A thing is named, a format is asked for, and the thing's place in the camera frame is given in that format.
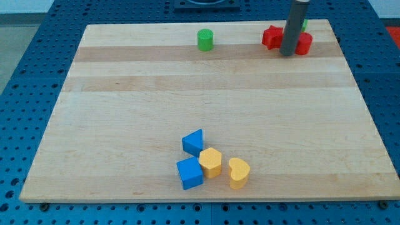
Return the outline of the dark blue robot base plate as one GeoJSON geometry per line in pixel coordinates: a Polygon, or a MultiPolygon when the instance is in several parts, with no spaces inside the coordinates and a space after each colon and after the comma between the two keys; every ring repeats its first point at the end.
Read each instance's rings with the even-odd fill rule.
{"type": "Polygon", "coordinates": [[[173,0],[174,9],[239,9],[240,0],[173,0]]]}

